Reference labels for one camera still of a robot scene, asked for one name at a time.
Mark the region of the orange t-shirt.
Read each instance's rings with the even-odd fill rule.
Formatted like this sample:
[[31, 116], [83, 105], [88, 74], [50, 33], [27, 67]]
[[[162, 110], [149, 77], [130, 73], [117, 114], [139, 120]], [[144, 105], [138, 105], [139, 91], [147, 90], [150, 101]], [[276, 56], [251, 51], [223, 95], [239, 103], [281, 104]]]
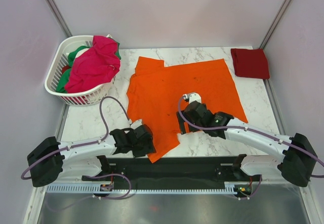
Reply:
[[224, 59], [165, 67], [163, 60], [139, 57], [127, 90], [127, 113], [151, 129], [156, 150], [148, 155], [152, 163], [179, 145], [176, 112], [185, 108], [180, 98], [192, 92], [201, 96], [211, 112], [248, 121]]

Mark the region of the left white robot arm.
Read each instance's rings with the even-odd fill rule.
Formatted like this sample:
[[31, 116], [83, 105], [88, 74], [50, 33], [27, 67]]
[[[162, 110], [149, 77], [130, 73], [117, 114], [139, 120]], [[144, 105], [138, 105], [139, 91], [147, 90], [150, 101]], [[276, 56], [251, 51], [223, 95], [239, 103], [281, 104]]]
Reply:
[[114, 129], [93, 140], [58, 142], [48, 137], [28, 156], [27, 172], [36, 188], [56, 181], [107, 181], [113, 173], [108, 157], [132, 153], [134, 158], [155, 153], [153, 133], [145, 124]]

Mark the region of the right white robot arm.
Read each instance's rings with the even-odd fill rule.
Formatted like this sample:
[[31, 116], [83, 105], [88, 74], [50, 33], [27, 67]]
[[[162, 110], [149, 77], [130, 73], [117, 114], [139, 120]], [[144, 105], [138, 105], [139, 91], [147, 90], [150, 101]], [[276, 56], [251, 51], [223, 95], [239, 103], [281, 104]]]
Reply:
[[189, 103], [184, 110], [179, 109], [177, 117], [182, 133], [185, 133], [184, 123], [187, 123], [190, 128], [211, 137], [240, 142], [264, 152], [257, 156], [238, 155], [231, 166], [235, 179], [280, 175], [296, 186], [308, 186], [317, 155], [306, 136], [297, 133], [290, 137], [264, 131], [230, 114], [213, 113], [198, 101]]

